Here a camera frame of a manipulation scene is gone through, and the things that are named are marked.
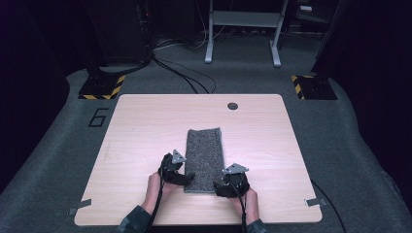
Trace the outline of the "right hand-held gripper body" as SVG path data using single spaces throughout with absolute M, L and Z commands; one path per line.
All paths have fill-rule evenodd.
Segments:
M 222 182 L 226 183 L 226 186 L 221 186 L 226 189 L 228 198 L 241 197 L 250 188 L 246 173 L 248 168 L 233 163 L 223 170 Z

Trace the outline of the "grey tape strip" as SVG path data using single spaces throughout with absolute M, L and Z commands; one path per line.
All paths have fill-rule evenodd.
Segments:
M 305 199 L 305 203 L 308 207 L 313 207 L 313 206 L 325 206 L 327 204 L 327 201 L 324 198 L 313 198 L 313 199 Z
M 91 205 L 90 199 L 83 200 L 68 210 L 68 216 L 74 216 L 79 209 L 90 206 L 90 205 Z

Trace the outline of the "white desk frame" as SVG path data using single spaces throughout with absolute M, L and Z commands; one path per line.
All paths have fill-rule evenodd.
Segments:
M 279 13 L 256 13 L 256 12 L 233 12 L 217 11 L 214 9 L 214 0 L 209 0 L 209 28 L 208 44 L 204 61 L 210 64 L 213 60 L 214 49 L 214 27 L 218 26 L 246 26 L 265 27 L 276 30 L 273 39 L 269 42 L 272 54 L 273 65 L 276 68 L 281 66 L 278 52 L 278 41 L 281 35 L 286 9 L 289 0 L 282 0 L 282 8 Z

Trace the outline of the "black cabinet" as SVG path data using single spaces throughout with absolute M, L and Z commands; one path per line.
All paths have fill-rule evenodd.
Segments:
M 107 65 L 144 67 L 150 26 L 144 0 L 84 0 Z

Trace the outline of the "person's right hand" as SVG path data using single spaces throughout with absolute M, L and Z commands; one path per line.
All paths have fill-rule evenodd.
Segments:
M 229 198 L 235 212 L 240 217 L 246 214 L 245 222 L 247 225 L 259 219 L 258 212 L 258 194 L 250 188 L 241 199 Z

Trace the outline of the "black hazard-striped stand base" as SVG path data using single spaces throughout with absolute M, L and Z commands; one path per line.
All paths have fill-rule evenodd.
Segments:
M 328 81 L 320 81 L 313 76 L 292 76 L 292 83 L 297 97 L 301 100 L 336 100 Z
M 79 91 L 79 99 L 110 100 L 115 99 L 120 92 L 125 76 L 89 76 Z

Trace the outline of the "grey cloth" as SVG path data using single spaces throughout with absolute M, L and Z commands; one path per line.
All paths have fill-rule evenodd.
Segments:
M 214 182 L 222 177 L 224 167 L 220 128 L 188 132 L 185 173 L 194 175 L 185 187 L 186 193 L 213 193 Z

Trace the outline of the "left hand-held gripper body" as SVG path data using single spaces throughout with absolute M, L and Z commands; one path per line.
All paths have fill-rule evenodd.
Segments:
M 186 162 L 186 159 L 176 150 L 163 156 L 158 173 L 167 183 L 176 184 L 179 169 Z

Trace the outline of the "person's left hand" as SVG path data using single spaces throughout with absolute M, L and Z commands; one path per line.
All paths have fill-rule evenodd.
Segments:
M 162 197 L 160 201 L 165 201 L 175 189 L 179 188 L 178 185 L 172 183 L 166 183 L 161 185 L 160 175 L 153 173 L 148 178 L 147 191 L 144 202 L 141 207 L 149 214 L 152 215 L 159 197 L 159 192 L 162 191 Z

